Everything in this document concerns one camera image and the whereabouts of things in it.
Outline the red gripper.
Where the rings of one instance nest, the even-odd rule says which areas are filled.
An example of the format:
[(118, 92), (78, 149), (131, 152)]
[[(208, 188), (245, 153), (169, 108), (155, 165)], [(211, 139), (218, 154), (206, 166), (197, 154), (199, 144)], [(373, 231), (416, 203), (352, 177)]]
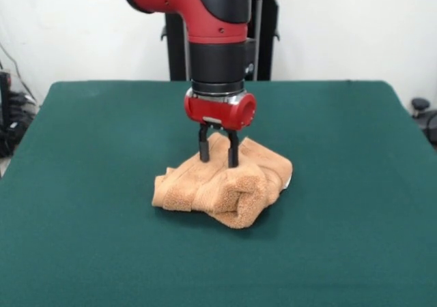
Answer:
[(228, 167), (238, 167), (239, 138), (236, 130), (251, 124), (256, 107), (255, 96), (246, 90), (230, 96), (205, 96), (196, 94), (190, 88), (184, 97), (184, 109), (189, 119), (200, 123), (198, 134), (200, 160), (202, 162), (210, 160), (207, 123), (211, 123), (225, 129), (229, 139)]

